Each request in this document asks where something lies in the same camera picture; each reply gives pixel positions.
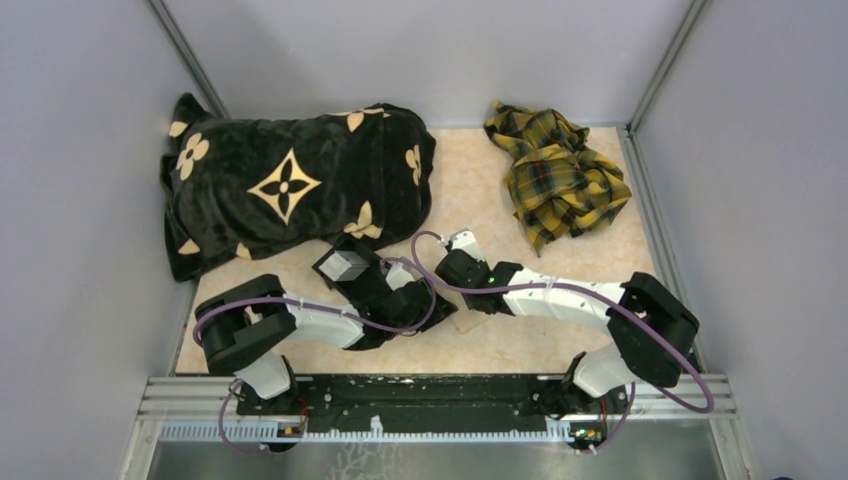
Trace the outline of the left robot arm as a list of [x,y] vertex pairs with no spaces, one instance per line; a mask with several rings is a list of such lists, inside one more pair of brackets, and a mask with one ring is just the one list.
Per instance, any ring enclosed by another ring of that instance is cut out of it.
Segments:
[[424,279],[406,273],[366,272],[327,284],[344,304],[305,299],[286,291],[278,276],[263,274],[196,308],[193,338],[210,374],[241,381],[239,413],[285,414],[303,400],[290,362],[273,351],[285,339],[372,350],[397,335],[434,327],[458,310]]

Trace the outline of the yellow plaid cloth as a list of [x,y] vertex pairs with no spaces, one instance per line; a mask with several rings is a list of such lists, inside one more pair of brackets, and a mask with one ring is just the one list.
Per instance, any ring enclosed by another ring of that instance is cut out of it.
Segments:
[[503,183],[537,255],[610,226],[633,196],[623,170],[588,145],[590,129],[555,109],[496,101],[484,131],[512,159]]

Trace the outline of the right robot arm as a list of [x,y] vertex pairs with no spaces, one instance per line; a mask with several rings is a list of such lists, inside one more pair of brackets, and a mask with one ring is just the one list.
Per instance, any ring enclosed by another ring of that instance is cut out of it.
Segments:
[[570,281],[517,263],[489,266],[459,249],[435,273],[471,310],[565,321],[610,338],[604,347],[578,354],[559,386],[541,395],[556,415],[588,412],[602,397],[636,381],[674,388],[692,365],[688,355],[699,322],[650,274],[635,272],[624,282]]

